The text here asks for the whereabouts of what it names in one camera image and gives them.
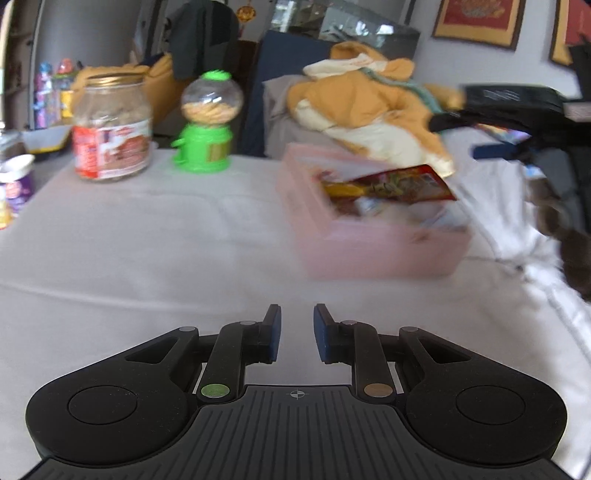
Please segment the purple container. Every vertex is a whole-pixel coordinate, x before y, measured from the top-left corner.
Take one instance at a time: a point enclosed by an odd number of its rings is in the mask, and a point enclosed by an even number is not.
[[[33,196],[33,155],[19,155],[0,164],[0,188],[4,190],[12,217]]]

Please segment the dark jacket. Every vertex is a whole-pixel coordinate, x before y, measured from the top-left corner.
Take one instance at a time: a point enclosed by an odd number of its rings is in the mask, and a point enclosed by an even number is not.
[[[169,52],[177,80],[209,70],[231,73],[238,59],[238,19],[234,11],[212,0],[190,0],[172,16]]]

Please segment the tan sticker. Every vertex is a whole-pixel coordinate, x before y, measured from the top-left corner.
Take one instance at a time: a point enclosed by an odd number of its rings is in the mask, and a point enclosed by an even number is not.
[[[230,142],[209,145],[209,159],[207,161],[222,161],[230,153]]]

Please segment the red snack package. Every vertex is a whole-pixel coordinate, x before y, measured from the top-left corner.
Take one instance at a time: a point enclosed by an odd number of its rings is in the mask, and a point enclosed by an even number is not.
[[[429,165],[388,170],[351,180],[366,186],[365,196],[404,203],[457,200],[435,170]]]

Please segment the green gumball machine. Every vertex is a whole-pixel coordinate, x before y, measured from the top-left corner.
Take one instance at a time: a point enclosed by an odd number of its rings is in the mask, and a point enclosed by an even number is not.
[[[192,173],[214,173],[230,165],[229,123],[243,104],[240,87],[228,72],[206,72],[183,92],[181,110],[189,121],[172,147],[174,162]]]

